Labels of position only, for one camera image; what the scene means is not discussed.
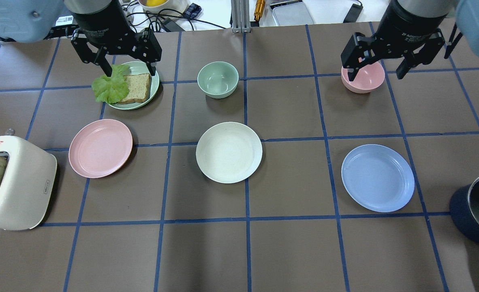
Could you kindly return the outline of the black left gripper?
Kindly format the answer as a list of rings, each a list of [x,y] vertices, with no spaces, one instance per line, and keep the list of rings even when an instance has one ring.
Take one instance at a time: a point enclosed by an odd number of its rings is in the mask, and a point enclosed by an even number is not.
[[[150,75],[156,76],[163,50],[150,28],[135,31],[123,11],[72,15],[79,27],[73,32],[71,44],[83,63],[98,65],[105,76],[111,77],[106,55],[128,55],[144,62]]]

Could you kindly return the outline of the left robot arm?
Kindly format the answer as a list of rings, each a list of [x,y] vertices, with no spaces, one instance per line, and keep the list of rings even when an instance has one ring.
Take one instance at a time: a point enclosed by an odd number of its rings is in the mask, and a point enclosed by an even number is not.
[[[156,74],[162,49],[154,32],[132,29],[118,0],[0,0],[0,37],[20,43],[41,41],[64,8],[78,26],[71,44],[83,63],[98,65],[111,76],[106,56],[128,55]]]

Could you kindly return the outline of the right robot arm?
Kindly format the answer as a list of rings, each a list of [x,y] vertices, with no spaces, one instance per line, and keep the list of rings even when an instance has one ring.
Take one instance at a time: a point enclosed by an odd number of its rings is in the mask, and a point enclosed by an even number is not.
[[[448,58],[465,37],[479,57],[479,0],[392,0],[375,33],[356,32],[341,53],[349,81],[359,70],[383,59],[401,58],[399,79],[420,64],[428,65],[444,45]]]

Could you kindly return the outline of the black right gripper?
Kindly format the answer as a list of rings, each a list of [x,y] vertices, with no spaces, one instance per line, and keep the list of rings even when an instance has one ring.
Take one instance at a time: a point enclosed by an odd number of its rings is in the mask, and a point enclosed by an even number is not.
[[[402,80],[411,68],[434,61],[445,44],[439,28],[445,16],[423,18],[406,13],[386,12],[373,35],[354,32],[341,52],[342,67],[353,82],[359,69],[384,59],[403,58],[396,69]]]

